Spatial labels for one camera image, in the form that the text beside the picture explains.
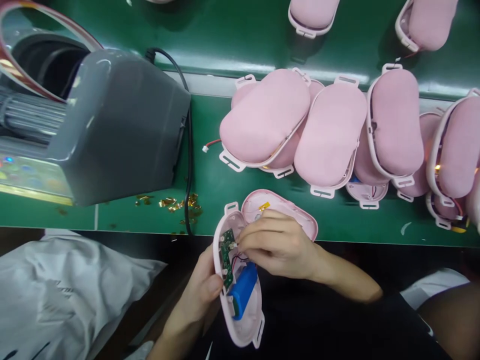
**circuit board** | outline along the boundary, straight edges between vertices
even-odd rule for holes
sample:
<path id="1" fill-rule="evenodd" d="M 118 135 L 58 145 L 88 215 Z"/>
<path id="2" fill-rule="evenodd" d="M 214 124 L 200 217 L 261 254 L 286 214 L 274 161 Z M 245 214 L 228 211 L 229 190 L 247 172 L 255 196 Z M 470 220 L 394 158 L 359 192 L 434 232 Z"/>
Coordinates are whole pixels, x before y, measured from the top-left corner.
<path id="1" fill-rule="evenodd" d="M 223 275 L 223 285 L 225 286 L 226 291 L 230 289 L 230 285 L 234 282 L 234 274 L 232 272 L 232 264 L 230 264 L 229 252 L 233 250 L 235 245 L 235 237 L 232 229 L 228 229 L 221 236 L 223 241 L 220 241 L 220 252 L 222 260 L 222 268 L 227 271 Z"/>

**gray machine housing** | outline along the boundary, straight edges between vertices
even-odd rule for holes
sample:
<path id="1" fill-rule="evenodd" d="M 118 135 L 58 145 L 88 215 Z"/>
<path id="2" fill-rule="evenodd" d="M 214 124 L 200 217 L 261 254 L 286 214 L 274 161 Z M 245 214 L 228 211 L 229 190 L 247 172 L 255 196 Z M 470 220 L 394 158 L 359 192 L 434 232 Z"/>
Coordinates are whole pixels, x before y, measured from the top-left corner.
<path id="1" fill-rule="evenodd" d="M 0 153 L 61 167 L 73 197 L 89 206 L 166 189 L 173 181 L 191 95 L 147 60 L 90 53 L 48 144 L 0 137 Z"/>

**blue battery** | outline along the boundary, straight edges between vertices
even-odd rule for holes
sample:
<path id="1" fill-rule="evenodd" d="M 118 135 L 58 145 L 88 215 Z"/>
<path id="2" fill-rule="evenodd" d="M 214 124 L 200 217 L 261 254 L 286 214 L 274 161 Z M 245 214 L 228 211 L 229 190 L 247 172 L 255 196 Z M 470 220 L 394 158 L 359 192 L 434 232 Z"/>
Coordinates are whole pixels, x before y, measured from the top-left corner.
<path id="1" fill-rule="evenodd" d="M 240 320 L 244 316 L 245 309 L 250 300 L 250 295 L 257 283 L 257 267 L 253 262 L 247 263 L 243 268 L 235 284 L 233 284 L 230 295 L 233 297 L 233 308 L 235 309 L 234 320 Z"/>

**yellow tape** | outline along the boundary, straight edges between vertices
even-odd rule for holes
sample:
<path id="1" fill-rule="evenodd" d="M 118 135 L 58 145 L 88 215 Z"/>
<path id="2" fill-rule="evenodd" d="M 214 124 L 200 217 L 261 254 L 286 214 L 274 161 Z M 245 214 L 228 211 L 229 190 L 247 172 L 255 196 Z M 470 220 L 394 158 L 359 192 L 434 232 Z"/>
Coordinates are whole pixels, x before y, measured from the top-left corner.
<path id="1" fill-rule="evenodd" d="M 263 210 L 265 210 L 265 209 L 267 209 L 267 208 L 269 208 L 269 207 L 270 207 L 270 203 L 267 201 L 267 202 L 264 203 L 262 206 L 260 206 L 260 207 L 258 208 L 258 210 L 263 211 Z"/>

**green workbench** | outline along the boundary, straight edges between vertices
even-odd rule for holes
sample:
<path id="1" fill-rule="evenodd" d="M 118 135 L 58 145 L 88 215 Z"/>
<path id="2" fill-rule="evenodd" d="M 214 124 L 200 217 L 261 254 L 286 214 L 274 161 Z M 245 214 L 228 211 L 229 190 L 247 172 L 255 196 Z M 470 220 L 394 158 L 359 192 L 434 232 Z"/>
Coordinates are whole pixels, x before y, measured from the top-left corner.
<path id="1" fill-rule="evenodd" d="M 277 68 L 299 67 L 326 85 L 338 73 L 349 74 L 360 79 L 360 88 L 366 91 L 384 63 L 406 54 L 394 29 L 403 3 L 341 0 L 332 30 L 314 41 L 295 35 L 287 18 L 289 0 L 176 0 L 167 5 L 146 0 L 54 0 L 51 7 L 73 18 L 105 47 L 139 54 L 161 47 L 186 73 L 231 78 L 254 74 L 261 79 Z M 453 101 L 480 86 L 479 20 L 478 2 L 461 0 L 446 45 L 402 62 L 417 77 L 421 97 Z M 172 69 L 166 61 L 159 66 Z M 318 240 L 480 247 L 473 226 L 464 234 L 440 229 L 423 198 L 408 203 L 397 198 L 393 187 L 379 210 L 368 211 L 361 210 L 345 189 L 333 200 L 310 195 L 309 186 L 296 173 L 277 180 L 258 169 L 234 172 L 219 160 L 221 145 L 202 152 L 204 144 L 218 138 L 220 121 L 229 110 L 227 97 L 192 97 L 193 192 L 203 210 L 192 225 L 195 234 L 212 235 L 225 204 L 241 204 L 253 190 L 268 188 L 317 219 Z M 158 202 L 184 197 L 183 145 L 173 187 L 149 194 L 150 205 L 141 200 L 136 205 L 138 199 L 132 196 L 80 208 L 0 194 L 0 202 L 7 204 L 0 211 L 0 224 L 180 234 L 185 231 L 183 211 L 170 213 Z"/>

